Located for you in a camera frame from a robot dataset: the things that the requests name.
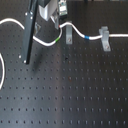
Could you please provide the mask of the silver grey gripper body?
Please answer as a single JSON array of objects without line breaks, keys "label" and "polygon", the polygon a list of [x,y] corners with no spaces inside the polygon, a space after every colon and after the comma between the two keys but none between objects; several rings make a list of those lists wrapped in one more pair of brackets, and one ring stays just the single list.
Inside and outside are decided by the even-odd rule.
[{"label": "silver grey gripper body", "polygon": [[57,9],[58,0],[38,0],[39,13],[44,20],[49,20]]}]

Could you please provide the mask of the short black gripper finger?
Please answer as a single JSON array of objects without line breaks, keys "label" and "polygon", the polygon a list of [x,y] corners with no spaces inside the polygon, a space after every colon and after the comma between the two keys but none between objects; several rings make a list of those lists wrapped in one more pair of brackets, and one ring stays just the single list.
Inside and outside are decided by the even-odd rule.
[{"label": "short black gripper finger", "polygon": [[59,16],[58,15],[52,16],[52,19],[54,21],[55,28],[59,28]]}]

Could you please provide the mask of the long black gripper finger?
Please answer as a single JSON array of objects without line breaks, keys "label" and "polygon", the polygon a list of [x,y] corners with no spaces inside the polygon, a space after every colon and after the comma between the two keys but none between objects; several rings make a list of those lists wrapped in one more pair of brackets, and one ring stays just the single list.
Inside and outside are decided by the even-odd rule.
[{"label": "long black gripper finger", "polygon": [[29,0],[29,8],[25,20],[25,29],[22,42],[22,61],[28,64],[32,48],[33,33],[37,14],[37,0]]}]

